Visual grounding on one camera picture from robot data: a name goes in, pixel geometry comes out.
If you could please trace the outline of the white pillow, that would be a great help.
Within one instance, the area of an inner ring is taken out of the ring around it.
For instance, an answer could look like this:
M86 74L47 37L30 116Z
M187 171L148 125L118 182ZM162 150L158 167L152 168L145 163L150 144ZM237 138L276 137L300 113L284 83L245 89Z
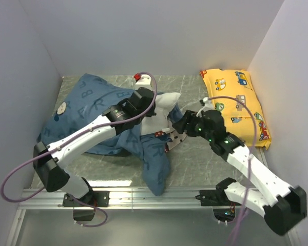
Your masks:
M140 135L154 134L170 127L171 122L177 122L182 118L178 107L181 94L178 92L163 93L156 97L155 116L144 117L141 122Z

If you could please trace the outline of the blue cartoon print pillowcase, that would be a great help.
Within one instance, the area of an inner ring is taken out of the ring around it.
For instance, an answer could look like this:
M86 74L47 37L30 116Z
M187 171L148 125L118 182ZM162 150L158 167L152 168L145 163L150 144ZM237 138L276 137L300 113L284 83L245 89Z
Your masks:
M170 174L169 144L185 139L172 127L182 118L180 96L178 92L158 94L155 89L123 89L84 74L38 140L61 169L85 152L116 155L126 150L142 161L144 182L160 196Z

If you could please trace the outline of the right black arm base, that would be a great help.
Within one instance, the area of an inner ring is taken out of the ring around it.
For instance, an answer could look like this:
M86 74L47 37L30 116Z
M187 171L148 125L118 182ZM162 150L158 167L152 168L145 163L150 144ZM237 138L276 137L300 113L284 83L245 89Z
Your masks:
M226 195L219 190L200 190L195 199L202 207L212 207L214 218L218 223L229 224L236 219L236 206L240 204L228 200Z

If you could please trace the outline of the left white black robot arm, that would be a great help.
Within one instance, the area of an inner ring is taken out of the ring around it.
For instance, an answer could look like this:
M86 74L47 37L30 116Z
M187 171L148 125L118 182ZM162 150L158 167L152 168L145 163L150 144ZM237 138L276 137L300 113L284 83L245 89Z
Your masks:
M95 120L62 140L34 146L33 167L47 192L61 190L75 198L81 206L93 200L93 190L85 179L65 171L79 155L95 145L140 124L144 117L155 115L156 91L136 89L131 97L108 107Z

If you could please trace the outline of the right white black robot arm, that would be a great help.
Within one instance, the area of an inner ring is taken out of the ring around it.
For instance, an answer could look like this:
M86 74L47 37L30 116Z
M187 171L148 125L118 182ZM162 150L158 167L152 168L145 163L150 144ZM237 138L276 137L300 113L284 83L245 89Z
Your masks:
M227 132L219 111L197 113L188 110L173 128L180 134L207 140L215 154L238 169L256 187L247 190L239 182L227 178L216 186L218 203L244 204L262 216L268 227L280 236L307 217L305 190L280 179L251 154L236 135Z

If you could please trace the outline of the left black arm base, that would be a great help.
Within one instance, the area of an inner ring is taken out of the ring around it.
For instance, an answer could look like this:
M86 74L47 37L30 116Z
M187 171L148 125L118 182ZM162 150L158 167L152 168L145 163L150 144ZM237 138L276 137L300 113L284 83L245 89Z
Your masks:
M72 217L75 223L83 227L99 227L106 223L108 214L102 209L109 205L109 191L93 191L89 198L80 200L70 194L65 194L62 206L64 208L73 208ZM104 215L104 219L99 224L85 224L95 219L96 212Z

